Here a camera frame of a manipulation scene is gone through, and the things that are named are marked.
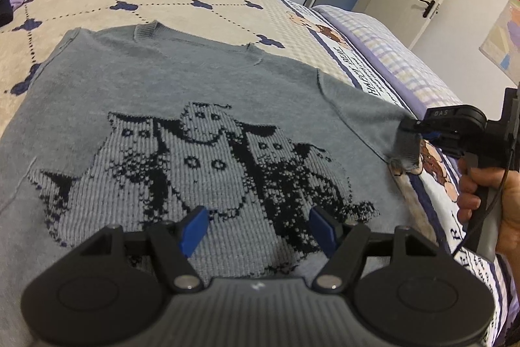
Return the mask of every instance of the poster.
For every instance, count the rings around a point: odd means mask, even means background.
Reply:
[[[520,82],[520,0],[509,0],[480,51],[515,84]]]

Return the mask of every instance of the gray handle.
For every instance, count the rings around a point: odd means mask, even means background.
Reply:
[[[468,168],[488,168],[491,166],[501,166],[487,158],[479,158],[472,153],[466,153]],[[483,259],[493,263],[495,261],[495,249],[497,247],[498,233],[502,222],[502,199],[498,199],[495,207],[487,216],[482,224],[479,224],[480,217],[487,211],[491,202],[495,198],[497,191],[494,188],[479,186],[475,195],[480,197],[480,207],[473,211],[467,230],[475,228],[474,233],[468,238],[465,247],[476,253]]]

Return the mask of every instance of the metal screw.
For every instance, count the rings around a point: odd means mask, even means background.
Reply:
[[[192,290],[199,286],[200,280],[193,275],[180,275],[173,280],[173,283],[183,290]]]
[[[340,277],[336,277],[335,275],[320,275],[316,280],[316,283],[322,288],[334,290],[341,287],[343,281]]]

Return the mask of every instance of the human hand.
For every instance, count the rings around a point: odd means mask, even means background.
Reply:
[[[461,224],[465,224],[470,220],[473,211],[480,206],[480,198],[474,194],[477,187],[497,189],[504,176],[504,170],[501,168],[468,170],[466,161],[461,158],[459,171],[462,176],[459,180],[461,194],[457,199],[459,206],[457,218]],[[520,174],[517,171],[509,171],[502,192],[502,223],[496,250],[498,253],[508,255],[518,247],[520,247]]]

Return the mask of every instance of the black door handle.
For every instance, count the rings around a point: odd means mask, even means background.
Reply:
[[[424,2],[425,4],[427,4],[428,6],[426,7],[426,9],[424,10],[424,14],[423,14],[423,17],[424,18],[428,18],[428,15],[430,14],[430,12],[432,11],[433,7],[435,6],[435,1],[432,0],[430,2],[428,1],[425,1],[425,0],[420,0],[421,2]]]

